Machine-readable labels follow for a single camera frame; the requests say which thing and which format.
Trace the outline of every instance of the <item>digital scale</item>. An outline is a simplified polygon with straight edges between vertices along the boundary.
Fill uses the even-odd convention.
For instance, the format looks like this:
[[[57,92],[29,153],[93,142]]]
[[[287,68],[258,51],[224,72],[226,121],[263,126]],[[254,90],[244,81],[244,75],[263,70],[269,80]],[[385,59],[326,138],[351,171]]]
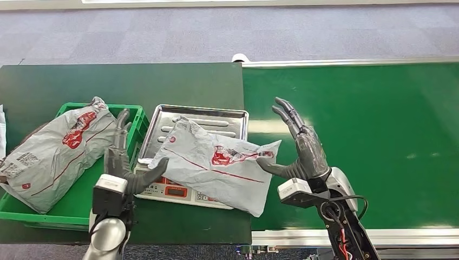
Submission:
[[[159,105],[156,107],[148,132],[140,149],[134,174],[148,171],[156,152],[165,141],[175,122],[183,115],[196,122],[209,133],[247,140],[248,113],[243,110],[214,109]],[[161,177],[144,192],[135,195],[142,199],[182,203],[219,209],[232,209],[191,188]]]

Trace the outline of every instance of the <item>green basket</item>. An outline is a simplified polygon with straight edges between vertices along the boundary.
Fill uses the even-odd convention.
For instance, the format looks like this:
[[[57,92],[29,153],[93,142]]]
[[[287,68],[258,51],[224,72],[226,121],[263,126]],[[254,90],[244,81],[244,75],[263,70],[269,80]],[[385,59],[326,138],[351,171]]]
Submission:
[[[56,117],[66,111],[87,105],[87,103],[66,103],[57,112]],[[124,108],[130,109],[130,116],[127,121],[132,122],[132,126],[127,136],[127,153],[131,158],[131,166],[133,166],[147,133],[149,121],[141,106],[107,106],[114,116],[118,116]],[[0,219],[16,220],[34,228],[88,231],[93,187],[102,173],[103,158],[100,158],[81,175],[67,194],[45,215],[36,213],[6,193],[0,200]]]

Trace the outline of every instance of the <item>metal tray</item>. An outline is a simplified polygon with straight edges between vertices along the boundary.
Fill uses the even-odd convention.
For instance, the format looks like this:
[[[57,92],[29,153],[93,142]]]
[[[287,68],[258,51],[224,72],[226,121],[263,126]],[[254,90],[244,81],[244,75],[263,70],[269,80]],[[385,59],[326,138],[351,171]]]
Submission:
[[[209,133],[247,140],[248,112],[244,110],[159,105],[140,149],[140,164],[149,164],[153,160],[180,115],[193,120]]]

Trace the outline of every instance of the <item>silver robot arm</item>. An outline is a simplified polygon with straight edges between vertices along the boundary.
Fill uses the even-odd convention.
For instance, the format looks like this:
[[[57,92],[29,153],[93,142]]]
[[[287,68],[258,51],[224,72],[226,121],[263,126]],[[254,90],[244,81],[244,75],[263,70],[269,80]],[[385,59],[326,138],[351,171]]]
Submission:
[[[379,260],[360,219],[368,202],[357,196],[343,171],[330,168],[320,140],[312,126],[306,126],[295,108],[286,100],[276,98],[283,109],[273,106],[292,134],[298,159],[291,165],[271,164],[263,157],[260,167],[273,175],[288,179],[278,187],[280,201],[296,207],[316,207],[327,228],[336,260]],[[364,199],[364,208],[357,216],[357,199]]]
[[[104,155],[104,174],[93,188],[93,208],[90,213],[91,244],[83,260],[122,260],[134,225],[134,194],[141,193],[159,178],[167,168],[168,158],[143,174],[132,174],[126,153],[126,124],[129,110],[117,118],[113,144]]]

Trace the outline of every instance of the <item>red wire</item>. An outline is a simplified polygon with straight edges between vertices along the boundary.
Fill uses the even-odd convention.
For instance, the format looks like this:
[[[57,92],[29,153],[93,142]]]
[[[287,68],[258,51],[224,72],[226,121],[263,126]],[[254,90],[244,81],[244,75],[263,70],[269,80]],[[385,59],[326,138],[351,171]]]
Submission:
[[[341,248],[341,245],[339,245],[338,247],[341,253],[343,253],[343,255],[346,257],[346,260],[347,260],[347,253]]]
[[[341,229],[341,241],[343,244],[346,242],[346,234],[344,233],[344,229]],[[349,260],[349,257],[346,251],[346,244],[344,244],[343,247],[341,247],[341,245],[339,245],[338,247],[340,251],[344,254],[344,257],[346,257],[346,260]]]

